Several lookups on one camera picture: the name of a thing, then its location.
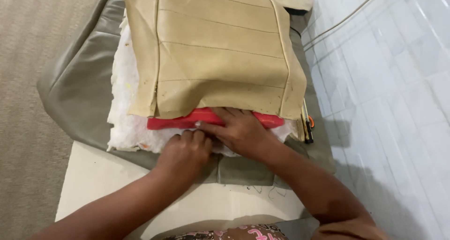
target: person's right hand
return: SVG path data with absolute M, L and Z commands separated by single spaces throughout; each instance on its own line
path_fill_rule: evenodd
M 248 110 L 211 107 L 225 123 L 225 127 L 200 122 L 198 129 L 213 134 L 223 144 L 241 156 L 266 162 L 268 149 L 283 145 L 277 137 L 267 131 Z

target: beige leather seat cover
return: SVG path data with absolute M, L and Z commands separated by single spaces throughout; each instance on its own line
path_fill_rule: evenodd
M 274 0 L 125 0 L 139 87 L 129 114 L 228 106 L 300 118 L 306 78 Z

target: white tiled floor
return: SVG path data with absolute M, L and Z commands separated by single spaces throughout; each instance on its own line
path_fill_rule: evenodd
M 315 0 L 303 43 L 363 1 Z M 449 4 L 373 0 L 307 51 L 337 176 L 392 239 L 450 239 Z

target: beige carpet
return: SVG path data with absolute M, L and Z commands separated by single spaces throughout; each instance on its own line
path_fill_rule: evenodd
M 95 0 L 0 0 L 0 239 L 54 221 L 71 147 L 36 90 Z

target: person's left hand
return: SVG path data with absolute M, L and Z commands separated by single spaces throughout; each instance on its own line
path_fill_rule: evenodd
M 173 185 L 189 188 L 208 163 L 211 150 L 212 141 L 203 131 L 185 130 L 167 142 L 152 171 L 170 178 Z

